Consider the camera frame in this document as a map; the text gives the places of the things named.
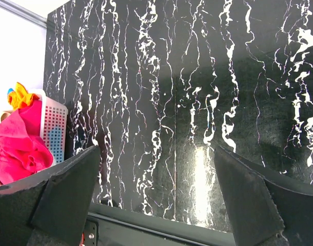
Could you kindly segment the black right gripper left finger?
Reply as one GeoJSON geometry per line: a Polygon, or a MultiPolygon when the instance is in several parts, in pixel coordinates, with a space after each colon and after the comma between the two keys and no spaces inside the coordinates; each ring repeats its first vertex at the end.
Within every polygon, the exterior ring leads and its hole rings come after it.
{"type": "Polygon", "coordinates": [[[100,149],[0,186],[0,245],[80,245],[100,149]]]}

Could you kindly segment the beige garment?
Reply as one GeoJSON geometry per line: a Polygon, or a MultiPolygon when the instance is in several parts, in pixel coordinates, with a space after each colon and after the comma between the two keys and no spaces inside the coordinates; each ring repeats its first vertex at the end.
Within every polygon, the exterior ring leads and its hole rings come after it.
{"type": "Polygon", "coordinates": [[[0,124],[3,120],[9,117],[13,113],[12,110],[0,111],[0,124]]]}

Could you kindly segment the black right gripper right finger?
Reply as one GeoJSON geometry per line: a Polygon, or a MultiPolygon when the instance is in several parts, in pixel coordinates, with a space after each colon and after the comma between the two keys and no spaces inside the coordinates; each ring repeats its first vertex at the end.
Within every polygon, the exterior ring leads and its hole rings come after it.
{"type": "Polygon", "coordinates": [[[218,146],[214,164],[236,245],[313,245],[313,186],[218,146]]]}

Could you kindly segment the orange t-shirt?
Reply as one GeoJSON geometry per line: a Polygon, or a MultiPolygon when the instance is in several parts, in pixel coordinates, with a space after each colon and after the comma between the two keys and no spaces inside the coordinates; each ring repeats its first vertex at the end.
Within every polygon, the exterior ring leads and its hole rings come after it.
{"type": "Polygon", "coordinates": [[[29,93],[26,88],[19,82],[16,83],[14,92],[7,95],[9,105],[13,111],[31,106],[34,101],[39,100],[39,96],[29,93]]]}

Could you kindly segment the bright pink t-shirt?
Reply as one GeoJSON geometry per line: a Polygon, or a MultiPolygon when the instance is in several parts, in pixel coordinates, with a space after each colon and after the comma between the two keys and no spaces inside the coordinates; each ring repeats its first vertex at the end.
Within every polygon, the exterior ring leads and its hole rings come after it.
{"type": "Polygon", "coordinates": [[[40,137],[40,100],[0,123],[0,182],[4,185],[49,168],[53,156],[40,137]]]}

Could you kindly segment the white plastic laundry basket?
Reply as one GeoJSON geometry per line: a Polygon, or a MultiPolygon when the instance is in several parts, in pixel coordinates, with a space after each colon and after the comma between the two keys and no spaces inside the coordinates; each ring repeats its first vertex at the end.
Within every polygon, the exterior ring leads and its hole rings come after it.
{"type": "Polygon", "coordinates": [[[42,102],[40,137],[53,156],[53,165],[65,158],[66,123],[68,109],[65,105],[49,98],[42,89],[32,89],[42,102]]]}

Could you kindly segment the left aluminium frame post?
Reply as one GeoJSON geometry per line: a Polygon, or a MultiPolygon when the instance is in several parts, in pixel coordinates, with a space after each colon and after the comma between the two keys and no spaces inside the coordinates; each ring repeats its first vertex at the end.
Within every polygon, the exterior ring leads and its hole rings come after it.
{"type": "Polygon", "coordinates": [[[47,28],[47,19],[30,11],[25,9],[24,7],[21,7],[18,4],[15,4],[12,1],[9,0],[0,0],[0,8],[15,14],[18,17],[21,17],[22,19],[25,19],[26,21],[29,21],[37,26],[40,26],[42,28],[47,28]]]}

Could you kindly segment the blue garment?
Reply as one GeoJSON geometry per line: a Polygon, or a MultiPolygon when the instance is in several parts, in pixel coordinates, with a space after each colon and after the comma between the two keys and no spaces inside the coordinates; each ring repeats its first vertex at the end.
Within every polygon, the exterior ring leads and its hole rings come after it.
{"type": "Polygon", "coordinates": [[[13,93],[13,92],[14,92],[14,90],[13,90],[12,88],[10,88],[10,89],[8,90],[7,94],[9,95],[10,93],[13,93]]]}

